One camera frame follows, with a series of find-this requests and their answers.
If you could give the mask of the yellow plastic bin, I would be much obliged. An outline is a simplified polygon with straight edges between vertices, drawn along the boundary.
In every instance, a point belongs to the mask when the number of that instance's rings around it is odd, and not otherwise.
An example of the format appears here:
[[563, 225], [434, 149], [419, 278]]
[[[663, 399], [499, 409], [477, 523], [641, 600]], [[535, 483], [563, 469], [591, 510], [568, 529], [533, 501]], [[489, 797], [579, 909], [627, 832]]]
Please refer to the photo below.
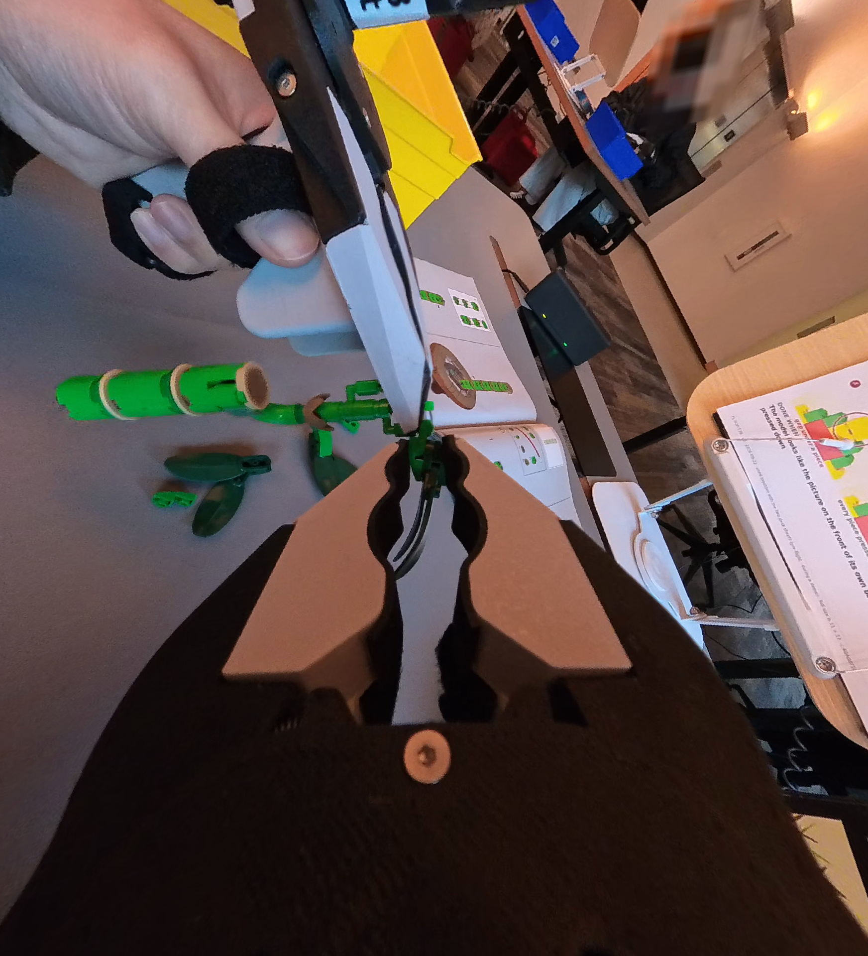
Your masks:
[[356, 161], [406, 227], [481, 158], [428, 28], [460, 2], [169, 2], [249, 57], [327, 238], [364, 211]]

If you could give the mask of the white stand base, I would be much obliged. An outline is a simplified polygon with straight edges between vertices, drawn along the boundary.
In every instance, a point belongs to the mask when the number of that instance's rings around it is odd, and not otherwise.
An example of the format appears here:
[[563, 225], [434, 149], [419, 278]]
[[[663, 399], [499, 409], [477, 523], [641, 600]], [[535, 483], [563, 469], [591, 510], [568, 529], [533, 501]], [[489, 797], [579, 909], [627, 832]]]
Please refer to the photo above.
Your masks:
[[592, 484], [592, 503], [615, 560], [637, 580], [703, 652], [703, 629], [691, 619], [693, 603], [649, 502], [636, 483]]

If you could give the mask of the green toy bamboo stalk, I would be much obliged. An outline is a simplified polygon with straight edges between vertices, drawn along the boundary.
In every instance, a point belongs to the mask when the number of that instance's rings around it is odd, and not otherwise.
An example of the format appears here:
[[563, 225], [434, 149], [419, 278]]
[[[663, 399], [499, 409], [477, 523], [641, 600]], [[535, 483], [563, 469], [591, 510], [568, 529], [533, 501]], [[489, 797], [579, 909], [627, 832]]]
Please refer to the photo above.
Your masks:
[[266, 374], [251, 361], [72, 376], [57, 386], [56, 401], [78, 422], [230, 414], [262, 424], [307, 425], [322, 431], [340, 426], [353, 434], [362, 423], [380, 422], [384, 433], [404, 435], [393, 424], [389, 403], [374, 379], [348, 385], [340, 401], [318, 395], [305, 402], [274, 402]]

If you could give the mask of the dark green toy leaf pair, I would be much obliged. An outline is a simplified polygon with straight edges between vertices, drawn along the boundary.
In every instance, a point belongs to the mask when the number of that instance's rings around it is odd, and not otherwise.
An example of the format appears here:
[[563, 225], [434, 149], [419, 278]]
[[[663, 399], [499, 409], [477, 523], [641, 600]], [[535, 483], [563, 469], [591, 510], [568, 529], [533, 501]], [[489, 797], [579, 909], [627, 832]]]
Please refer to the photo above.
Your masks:
[[192, 532], [201, 538], [221, 532], [234, 518], [250, 478], [272, 471], [271, 459], [266, 455], [216, 451], [170, 456], [164, 466], [177, 479], [211, 485], [192, 519]]
[[401, 548], [390, 557], [396, 580], [403, 579], [418, 563], [427, 541], [434, 502], [445, 484], [441, 439], [435, 435], [432, 416], [433, 402], [428, 401], [418, 430], [407, 440], [408, 464], [421, 492], [411, 529]]

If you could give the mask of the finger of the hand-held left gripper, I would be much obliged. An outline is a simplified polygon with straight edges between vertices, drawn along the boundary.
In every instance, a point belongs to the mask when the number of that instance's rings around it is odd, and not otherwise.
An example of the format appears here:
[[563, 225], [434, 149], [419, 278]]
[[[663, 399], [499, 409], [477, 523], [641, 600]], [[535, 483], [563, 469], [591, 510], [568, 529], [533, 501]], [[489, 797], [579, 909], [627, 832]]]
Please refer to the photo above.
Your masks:
[[373, 180], [357, 181], [365, 220], [330, 239], [326, 254], [392, 422], [416, 431], [431, 379], [420, 288], [400, 214]]

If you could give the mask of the white framed wall sign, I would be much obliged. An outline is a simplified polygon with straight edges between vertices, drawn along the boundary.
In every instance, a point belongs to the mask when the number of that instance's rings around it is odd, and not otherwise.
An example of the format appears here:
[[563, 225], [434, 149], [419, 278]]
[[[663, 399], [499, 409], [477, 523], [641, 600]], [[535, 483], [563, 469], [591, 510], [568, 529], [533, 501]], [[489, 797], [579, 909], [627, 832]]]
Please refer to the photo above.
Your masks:
[[727, 264], [733, 271], [743, 269], [790, 237], [789, 228], [781, 220], [773, 220], [750, 233], [742, 242], [734, 243], [725, 253]]

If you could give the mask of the wall lamp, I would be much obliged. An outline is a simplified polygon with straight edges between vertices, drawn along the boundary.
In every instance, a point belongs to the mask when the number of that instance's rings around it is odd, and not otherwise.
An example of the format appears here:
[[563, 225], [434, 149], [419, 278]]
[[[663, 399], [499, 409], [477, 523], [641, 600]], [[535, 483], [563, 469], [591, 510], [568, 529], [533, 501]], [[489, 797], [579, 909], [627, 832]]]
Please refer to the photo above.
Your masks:
[[821, 135], [838, 124], [842, 109], [832, 87], [825, 83], [807, 85], [799, 97], [790, 95], [782, 106], [784, 130], [789, 141], [809, 134]]

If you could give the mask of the black electronic box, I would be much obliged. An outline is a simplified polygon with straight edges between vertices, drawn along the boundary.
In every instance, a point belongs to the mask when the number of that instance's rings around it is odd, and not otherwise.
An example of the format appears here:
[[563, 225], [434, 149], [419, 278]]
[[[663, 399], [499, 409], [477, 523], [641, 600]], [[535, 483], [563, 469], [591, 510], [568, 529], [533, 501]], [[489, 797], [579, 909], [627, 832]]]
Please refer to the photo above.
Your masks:
[[551, 272], [532, 289], [513, 278], [519, 315], [549, 383], [569, 375], [602, 354], [613, 340], [593, 315], [563, 269]]

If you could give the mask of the red storage bin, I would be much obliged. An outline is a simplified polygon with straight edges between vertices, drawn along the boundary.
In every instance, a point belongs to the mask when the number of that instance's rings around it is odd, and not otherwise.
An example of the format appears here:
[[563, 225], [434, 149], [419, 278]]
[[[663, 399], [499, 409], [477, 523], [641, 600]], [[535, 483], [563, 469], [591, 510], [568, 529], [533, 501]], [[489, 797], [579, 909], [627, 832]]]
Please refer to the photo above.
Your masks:
[[504, 113], [498, 126], [481, 147], [482, 158], [491, 174], [508, 187], [515, 187], [536, 162], [536, 139], [518, 107]]

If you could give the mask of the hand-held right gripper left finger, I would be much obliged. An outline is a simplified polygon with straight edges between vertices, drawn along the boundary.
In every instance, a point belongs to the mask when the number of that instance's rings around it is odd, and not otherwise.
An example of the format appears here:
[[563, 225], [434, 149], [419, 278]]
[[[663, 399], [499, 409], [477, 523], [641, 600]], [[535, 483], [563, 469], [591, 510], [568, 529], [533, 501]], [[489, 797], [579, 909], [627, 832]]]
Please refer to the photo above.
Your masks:
[[392, 722], [404, 626], [389, 555], [411, 477], [399, 441], [297, 519], [225, 662], [227, 680], [333, 689], [357, 720]]

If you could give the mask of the blue storage bin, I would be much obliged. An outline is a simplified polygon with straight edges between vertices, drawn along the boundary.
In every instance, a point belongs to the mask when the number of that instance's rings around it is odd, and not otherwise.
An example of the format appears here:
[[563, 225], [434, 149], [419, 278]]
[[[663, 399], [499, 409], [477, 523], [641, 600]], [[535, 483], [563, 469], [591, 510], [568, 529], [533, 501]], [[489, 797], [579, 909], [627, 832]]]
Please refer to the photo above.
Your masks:
[[525, 5], [528, 16], [558, 64], [572, 62], [579, 44], [555, 1], [534, 1]]
[[643, 161], [631, 145], [627, 131], [606, 100], [601, 101], [586, 120], [585, 129], [619, 181], [628, 181], [643, 168]]

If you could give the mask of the person's left hand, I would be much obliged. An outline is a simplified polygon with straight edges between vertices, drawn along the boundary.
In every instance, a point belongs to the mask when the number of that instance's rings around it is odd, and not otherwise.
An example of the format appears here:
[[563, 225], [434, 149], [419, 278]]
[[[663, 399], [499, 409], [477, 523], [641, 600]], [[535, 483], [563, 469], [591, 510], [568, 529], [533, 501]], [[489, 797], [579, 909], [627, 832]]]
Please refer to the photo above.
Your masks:
[[249, 59], [158, 1], [0, 1], [0, 121], [96, 188], [288, 146]]

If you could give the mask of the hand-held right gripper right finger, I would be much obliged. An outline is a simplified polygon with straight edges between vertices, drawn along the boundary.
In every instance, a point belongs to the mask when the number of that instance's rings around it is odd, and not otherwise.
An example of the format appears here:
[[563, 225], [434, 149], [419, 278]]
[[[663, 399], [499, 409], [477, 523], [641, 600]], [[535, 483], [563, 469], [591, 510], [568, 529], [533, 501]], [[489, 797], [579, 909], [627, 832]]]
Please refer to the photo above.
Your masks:
[[525, 690], [621, 678], [632, 663], [571, 542], [592, 541], [468, 442], [441, 460], [464, 548], [452, 620], [438, 643], [440, 715], [488, 723]]

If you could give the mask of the grey desk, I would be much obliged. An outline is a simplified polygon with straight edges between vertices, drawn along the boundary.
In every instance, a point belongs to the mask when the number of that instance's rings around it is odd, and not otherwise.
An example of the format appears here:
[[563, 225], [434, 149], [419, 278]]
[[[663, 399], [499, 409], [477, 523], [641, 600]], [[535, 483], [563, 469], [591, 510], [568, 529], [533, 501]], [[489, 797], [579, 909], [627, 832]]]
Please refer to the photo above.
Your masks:
[[[70, 376], [257, 362], [272, 399], [374, 377], [365, 353], [298, 355], [239, 321], [244, 273], [174, 281], [111, 245], [98, 192], [45, 158], [0, 197], [0, 922], [43, 856], [119, 701], [184, 619], [278, 527], [319, 498], [302, 428], [227, 414], [78, 423]], [[266, 455], [241, 508], [192, 532], [211, 485], [174, 455]], [[156, 508], [154, 492], [198, 494]]]

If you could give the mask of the open instruction booklet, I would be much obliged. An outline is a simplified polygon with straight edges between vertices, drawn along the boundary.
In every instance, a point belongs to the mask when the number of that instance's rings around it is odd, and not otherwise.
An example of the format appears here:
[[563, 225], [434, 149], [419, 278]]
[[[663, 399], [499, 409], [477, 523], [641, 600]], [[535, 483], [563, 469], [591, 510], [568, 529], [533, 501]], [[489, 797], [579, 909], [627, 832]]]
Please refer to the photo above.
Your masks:
[[473, 279], [422, 259], [415, 268], [435, 431], [465, 440], [559, 519], [579, 524], [567, 447], [537, 418]]

